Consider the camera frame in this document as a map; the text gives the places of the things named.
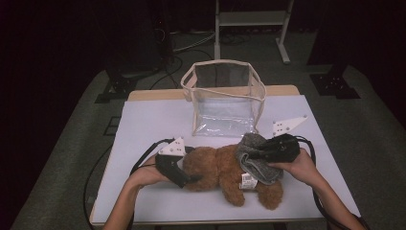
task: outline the person's left hand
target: person's left hand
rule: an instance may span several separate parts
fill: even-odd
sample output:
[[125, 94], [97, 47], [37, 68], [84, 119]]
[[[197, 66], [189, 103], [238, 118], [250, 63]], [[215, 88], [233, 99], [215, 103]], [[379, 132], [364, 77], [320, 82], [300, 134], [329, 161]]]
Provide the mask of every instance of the person's left hand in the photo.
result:
[[127, 182], [133, 186], [138, 185], [144, 187], [160, 181], [169, 181], [166, 176], [162, 175], [156, 169], [155, 155], [149, 157], [148, 160], [127, 179]]

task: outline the teddy bear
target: teddy bear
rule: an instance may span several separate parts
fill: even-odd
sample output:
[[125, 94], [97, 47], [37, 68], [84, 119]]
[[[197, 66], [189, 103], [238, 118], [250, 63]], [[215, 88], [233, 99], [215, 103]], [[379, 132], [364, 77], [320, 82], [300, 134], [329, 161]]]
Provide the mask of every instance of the teddy bear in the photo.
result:
[[[200, 175], [201, 178], [196, 182], [187, 184], [185, 188], [193, 192], [202, 192], [213, 190], [219, 186], [228, 202], [241, 207], [244, 204], [245, 198], [244, 190], [240, 189], [239, 185], [242, 181], [241, 175], [246, 173], [246, 171], [241, 167], [237, 153], [239, 150], [244, 148], [249, 149], [249, 146], [253, 145], [248, 143], [252, 142], [252, 138], [247, 141], [248, 139], [245, 138], [244, 140], [243, 138], [238, 144], [218, 149], [197, 147], [186, 154], [183, 159], [183, 171], [188, 175]], [[254, 188], [258, 193], [260, 204], [266, 209], [275, 210], [282, 202], [283, 188], [280, 179], [281, 176], [278, 175], [271, 182], [268, 181], [268, 183], [259, 180]]]

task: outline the floor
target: floor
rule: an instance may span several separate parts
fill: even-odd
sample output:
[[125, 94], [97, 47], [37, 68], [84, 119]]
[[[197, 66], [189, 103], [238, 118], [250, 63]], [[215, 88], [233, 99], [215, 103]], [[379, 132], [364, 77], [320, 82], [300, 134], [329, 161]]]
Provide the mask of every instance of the floor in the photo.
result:
[[[173, 34], [181, 49], [209, 34]], [[232, 36], [223, 40], [222, 58], [250, 62], [261, 80], [269, 84], [294, 84], [305, 95], [352, 196], [371, 229], [406, 226], [406, 132], [375, 94], [368, 79], [349, 66], [347, 83], [360, 99], [337, 100], [321, 96], [309, 75], [325, 73], [330, 66], [307, 66], [316, 33], [288, 33], [285, 46], [291, 58], [283, 64], [275, 38], [278, 33]], [[139, 80], [136, 90], [179, 87], [193, 63], [214, 56], [209, 40], [176, 54], [166, 71]], [[172, 78], [165, 77], [172, 73]], [[69, 122], [38, 178], [12, 229], [90, 229], [86, 216], [97, 197], [103, 170], [114, 142], [114, 127], [124, 99], [95, 103], [108, 84], [101, 71], [83, 93]], [[135, 226], [134, 229], [152, 229]], [[292, 222], [288, 229], [326, 229], [324, 220]], [[163, 226], [162, 229], [215, 229], [213, 225]], [[271, 224], [224, 224], [218, 229], [272, 229]]]

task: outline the white metal stand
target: white metal stand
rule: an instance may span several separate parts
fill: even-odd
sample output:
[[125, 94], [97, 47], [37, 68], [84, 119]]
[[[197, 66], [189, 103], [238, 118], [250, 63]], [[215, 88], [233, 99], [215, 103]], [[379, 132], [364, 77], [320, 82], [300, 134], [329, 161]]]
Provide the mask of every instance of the white metal stand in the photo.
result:
[[290, 63], [284, 49], [284, 38], [292, 13], [294, 0], [289, 0], [286, 11], [231, 11], [220, 12], [219, 0], [215, 1], [214, 59], [220, 59], [220, 27], [222, 26], [271, 26], [282, 25], [281, 37], [276, 38], [283, 63]]

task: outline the white tabletop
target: white tabletop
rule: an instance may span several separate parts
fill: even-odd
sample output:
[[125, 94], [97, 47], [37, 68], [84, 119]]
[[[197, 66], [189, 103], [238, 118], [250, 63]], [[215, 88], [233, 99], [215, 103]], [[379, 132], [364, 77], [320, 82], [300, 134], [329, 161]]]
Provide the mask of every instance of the white tabletop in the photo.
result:
[[[92, 224], [106, 222], [131, 168], [153, 143], [180, 136], [184, 138], [185, 145], [191, 147], [218, 148], [239, 142], [240, 138], [192, 136], [192, 115], [192, 104], [185, 100], [125, 103], [114, 146], [90, 218]], [[317, 155], [317, 168], [350, 211], [359, 216], [349, 188], [331, 155], [305, 96], [268, 96], [258, 123], [259, 134], [267, 139], [272, 138], [274, 121], [304, 115], [307, 115], [308, 119], [289, 133], [301, 135], [312, 142]], [[156, 151], [165, 145], [161, 144]], [[195, 193], [168, 182], [147, 186], [137, 197], [134, 223], [266, 222], [322, 217], [308, 186], [287, 172], [282, 179], [282, 185], [284, 190], [282, 203], [274, 211], [263, 208], [255, 192], [246, 192], [245, 204], [242, 207], [235, 207], [225, 200], [219, 188]]]

